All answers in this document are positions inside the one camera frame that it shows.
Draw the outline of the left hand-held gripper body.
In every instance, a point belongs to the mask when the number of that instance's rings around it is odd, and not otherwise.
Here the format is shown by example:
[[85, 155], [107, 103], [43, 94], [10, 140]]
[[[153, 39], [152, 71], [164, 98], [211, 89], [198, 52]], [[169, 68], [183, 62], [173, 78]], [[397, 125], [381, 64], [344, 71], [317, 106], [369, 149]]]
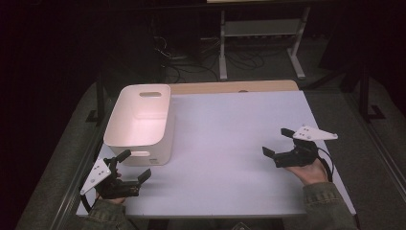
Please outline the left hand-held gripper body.
[[98, 158], [79, 189], [79, 194], [85, 196], [90, 190], [95, 189], [104, 199], [138, 196], [141, 188], [140, 178], [136, 181], [122, 181], [117, 174], [117, 164], [126, 158], [127, 155]]

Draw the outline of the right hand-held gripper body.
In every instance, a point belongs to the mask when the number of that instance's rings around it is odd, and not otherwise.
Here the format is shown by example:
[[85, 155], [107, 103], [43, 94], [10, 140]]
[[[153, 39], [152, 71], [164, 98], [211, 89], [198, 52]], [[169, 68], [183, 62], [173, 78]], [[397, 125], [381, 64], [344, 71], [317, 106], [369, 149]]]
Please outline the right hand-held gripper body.
[[338, 135], [311, 126], [301, 126], [294, 131], [291, 151], [276, 153], [273, 158], [277, 168], [303, 167], [311, 165], [319, 156], [316, 141], [336, 140]]

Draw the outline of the white plastic storage bin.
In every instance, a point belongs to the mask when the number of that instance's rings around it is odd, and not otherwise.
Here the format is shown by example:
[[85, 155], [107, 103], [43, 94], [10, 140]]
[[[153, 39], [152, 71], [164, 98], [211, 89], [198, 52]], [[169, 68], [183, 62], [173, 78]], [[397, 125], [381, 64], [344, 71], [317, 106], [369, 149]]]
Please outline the white plastic storage bin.
[[130, 156], [130, 167], [162, 166], [169, 162], [173, 144], [175, 112], [167, 84], [126, 86], [110, 115], [103, 142], [119, 155]]

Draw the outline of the person's left hand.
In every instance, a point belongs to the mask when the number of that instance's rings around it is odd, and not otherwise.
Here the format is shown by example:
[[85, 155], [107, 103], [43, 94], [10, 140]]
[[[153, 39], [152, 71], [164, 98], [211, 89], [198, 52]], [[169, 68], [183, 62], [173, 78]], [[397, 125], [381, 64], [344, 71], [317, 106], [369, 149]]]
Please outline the person's left hand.
[[96, 198], [100, 199], [100, 200], [106, 200], [106, 201], [108, 201], [110, 203], [113, 203], [113, 204], [123, 204], [125, 202], [125, 200], [126, 200], [125, 197], [118, 197], [118, 198], [113, 198], [113, 199], [104, 198], [97, 191], [96, 191]]

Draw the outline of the person's right hand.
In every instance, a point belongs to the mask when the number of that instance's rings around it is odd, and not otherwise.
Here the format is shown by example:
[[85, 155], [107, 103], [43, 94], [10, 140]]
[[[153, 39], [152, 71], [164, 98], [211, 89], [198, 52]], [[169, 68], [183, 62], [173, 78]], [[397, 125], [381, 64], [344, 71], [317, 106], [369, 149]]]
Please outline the person's right hand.
[[296, 175], [304, 185], [328, 182], [327, 172], [319, 159], [303, 167], [287, 167], [287, 171]]

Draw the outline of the black metal stand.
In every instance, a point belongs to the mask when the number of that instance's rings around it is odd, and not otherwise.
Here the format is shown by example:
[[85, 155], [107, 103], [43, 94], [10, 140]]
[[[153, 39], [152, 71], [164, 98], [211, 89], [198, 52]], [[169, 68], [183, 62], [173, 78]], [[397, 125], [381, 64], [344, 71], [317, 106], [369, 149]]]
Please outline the black metal stand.
[[369, 104], [370, 77], [365, 64], [361, 65], [359, 81], [359, 113], [369, 123], [371, 120], [385, 119], [384, 114], [377, 105]]

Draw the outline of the white metal stand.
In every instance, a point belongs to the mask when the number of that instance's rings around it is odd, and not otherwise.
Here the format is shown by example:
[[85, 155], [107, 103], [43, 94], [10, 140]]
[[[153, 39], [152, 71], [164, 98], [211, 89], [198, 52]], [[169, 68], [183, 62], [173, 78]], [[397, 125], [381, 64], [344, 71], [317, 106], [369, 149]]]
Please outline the white metal stand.
[[290, 62], [299, 80], [305, 79], [305, 72], [298, 60], [299, 50], [306, 22], [310, 13], [310, 7], [305, 7], [301, 18], [294, 19], [272, 19], [272, 20], [251, 20], [251, 21], [226, 21], [225, 11], [221, 13], [220, 20], [220, 48], [219, 48], [219, 78], [226, 81], [227, 64], [225, 57], [225, 38], [238, 36], [258, 35], [293, 35], [295, 41], [290, 48], [286, 49]]

